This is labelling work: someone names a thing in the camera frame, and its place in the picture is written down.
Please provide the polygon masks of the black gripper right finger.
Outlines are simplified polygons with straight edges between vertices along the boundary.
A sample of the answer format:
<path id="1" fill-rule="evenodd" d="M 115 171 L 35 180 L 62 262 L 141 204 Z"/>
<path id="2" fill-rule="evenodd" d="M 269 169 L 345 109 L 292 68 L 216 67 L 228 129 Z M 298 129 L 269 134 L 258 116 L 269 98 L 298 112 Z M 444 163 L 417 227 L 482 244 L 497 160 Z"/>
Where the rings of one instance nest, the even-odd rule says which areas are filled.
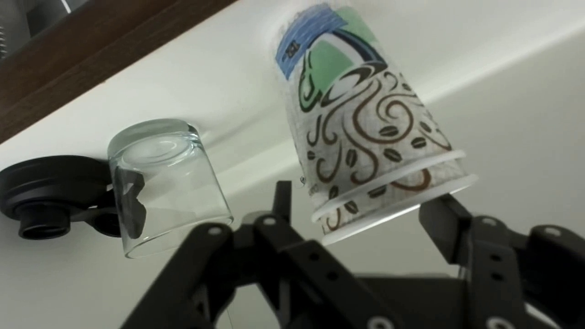
<path id="1" fill-rule="evenodd" d="M 585 238 L 537 226 L 528 237 L 473 216 L 453 196 L 426 202 L 418 222 L 442 259 L 462 271 L 468 329 L 585 329 Z"/>

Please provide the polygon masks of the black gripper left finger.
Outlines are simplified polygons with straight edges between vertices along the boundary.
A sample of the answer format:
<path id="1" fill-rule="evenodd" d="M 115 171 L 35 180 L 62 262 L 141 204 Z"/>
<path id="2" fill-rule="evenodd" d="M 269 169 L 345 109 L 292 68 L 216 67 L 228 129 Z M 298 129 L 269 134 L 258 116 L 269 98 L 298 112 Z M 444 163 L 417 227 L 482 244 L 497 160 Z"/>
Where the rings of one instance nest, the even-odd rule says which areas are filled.
<path id="1" fill-rule="evenodd" d="M 236 291 L 256 286 L 281 329 L 397 329 L 397 319 L 320 244 L 290 227 L 292 185 L 232 231 L 194 229 L 122 329 L 216 329 Z"/>

